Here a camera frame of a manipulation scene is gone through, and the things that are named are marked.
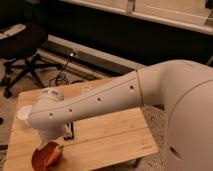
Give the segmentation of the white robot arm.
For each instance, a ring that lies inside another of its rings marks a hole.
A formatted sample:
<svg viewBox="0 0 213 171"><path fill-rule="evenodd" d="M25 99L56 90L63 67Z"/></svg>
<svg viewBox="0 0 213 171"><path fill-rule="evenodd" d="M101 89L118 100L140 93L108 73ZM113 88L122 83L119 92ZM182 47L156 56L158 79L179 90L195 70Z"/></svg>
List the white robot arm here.
<svg viewBox="0 0 213 171"><path fill-rule="evenodd" d="M213 67L194 61L144 67L67 100L44 91L28 122L51 140L66 123L158 104L167 121L164 171L213 171Z"/></svg>

